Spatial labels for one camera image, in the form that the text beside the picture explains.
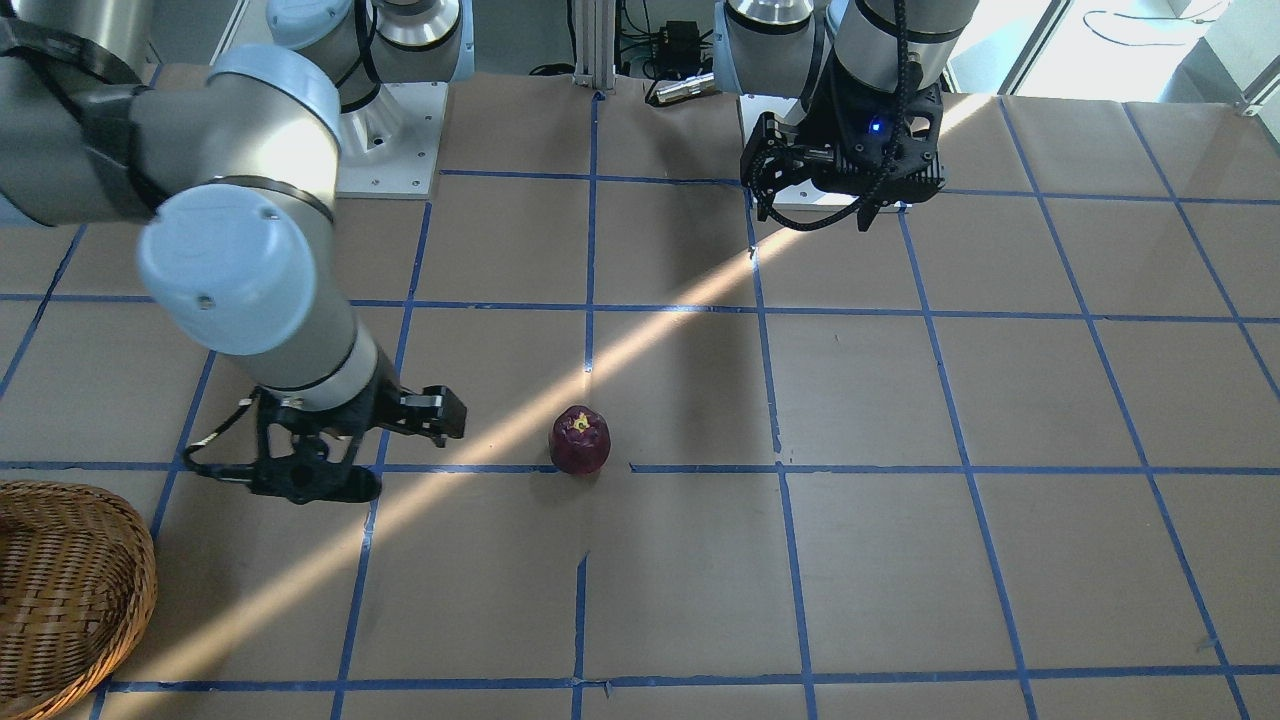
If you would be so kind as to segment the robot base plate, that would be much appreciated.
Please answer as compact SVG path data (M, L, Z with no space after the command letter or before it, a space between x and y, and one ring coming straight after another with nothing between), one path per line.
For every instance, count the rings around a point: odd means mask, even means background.
M383 85L339 117L342 199L428 200L436 176L447 83Z

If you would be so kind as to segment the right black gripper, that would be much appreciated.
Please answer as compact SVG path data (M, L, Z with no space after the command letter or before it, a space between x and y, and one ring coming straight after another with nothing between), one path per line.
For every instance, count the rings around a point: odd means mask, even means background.
M346 400L325 409L283 389L256 386L255 392L257 457L248 491L297 505L367 503L380 497L381 479L358 462L370 430L428 437L445 447L465 437L468 416L449 387L411 392L393 370L375 370Z

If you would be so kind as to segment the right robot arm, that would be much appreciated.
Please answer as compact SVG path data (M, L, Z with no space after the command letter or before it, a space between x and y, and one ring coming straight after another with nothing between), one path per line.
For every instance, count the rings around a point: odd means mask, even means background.
M406 389L334 282L340 92L303 47L353 15L348 1L283 1L287 33L220 55L204 85L141 78L150 1L3 4L3 223L141 224L136 261L188 337L252 380L256 456L201 477L293 503L366 503L358 465L381 428L436 446L465 434L451 389Z

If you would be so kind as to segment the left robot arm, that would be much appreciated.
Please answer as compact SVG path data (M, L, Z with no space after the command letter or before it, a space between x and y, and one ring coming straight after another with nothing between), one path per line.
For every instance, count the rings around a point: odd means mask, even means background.
M809 232L933 199L946 63L974 1L719 1L716 87L788 97L745 133L740 181L759 220Z

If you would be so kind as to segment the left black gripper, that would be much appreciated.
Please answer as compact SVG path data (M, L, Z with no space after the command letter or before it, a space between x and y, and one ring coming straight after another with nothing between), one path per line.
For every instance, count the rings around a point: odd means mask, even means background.
M740 161L756 222L796 225L776 206L783 191L803 184L861 199L859 232L868 232L886 205L933 199L946 186L943 90L934 82L900 104L895 94L823 79L809 104L760 111Z

